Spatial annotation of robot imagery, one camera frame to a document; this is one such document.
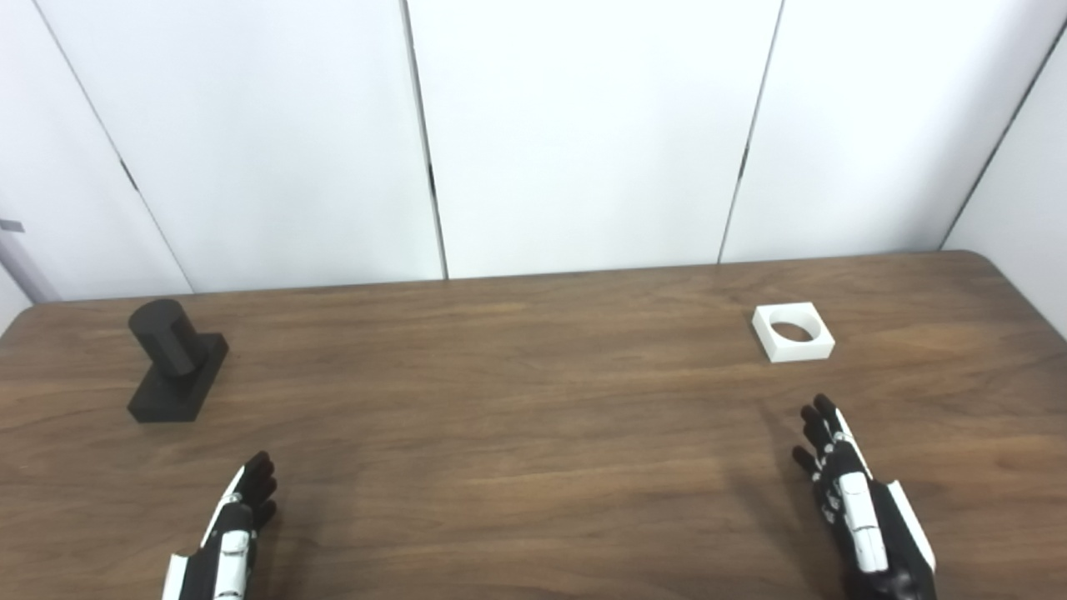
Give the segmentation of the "white and black left hand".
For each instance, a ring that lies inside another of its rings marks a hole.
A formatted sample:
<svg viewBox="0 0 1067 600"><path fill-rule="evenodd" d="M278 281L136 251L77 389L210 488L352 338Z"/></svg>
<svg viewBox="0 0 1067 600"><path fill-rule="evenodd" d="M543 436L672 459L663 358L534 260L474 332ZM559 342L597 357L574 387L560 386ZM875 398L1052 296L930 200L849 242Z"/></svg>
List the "white and black left hand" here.
<svg viewBox="0 0 1067 600"><path fill-rule="evenodd" d="M257 559L258 537L277 514L275 465L256 452L240 467L224 493L197 551L168 562L163 599L244 599Z"/></svg>

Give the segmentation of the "white and black right hand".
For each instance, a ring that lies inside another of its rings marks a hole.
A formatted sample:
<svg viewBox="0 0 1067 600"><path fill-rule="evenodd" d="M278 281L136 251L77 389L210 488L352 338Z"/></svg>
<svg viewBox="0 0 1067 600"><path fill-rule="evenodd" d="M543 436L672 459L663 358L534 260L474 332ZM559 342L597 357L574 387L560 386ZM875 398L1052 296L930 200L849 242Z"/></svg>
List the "white and black right hand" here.
<svg viewBox="0 0 1067 600"><path fill-rule="evenodd" d="M803 406L808 447L793 460L843 563L849 599L936 599L936 555L899 481L878 481L849 423L822 392Z"/></svg>

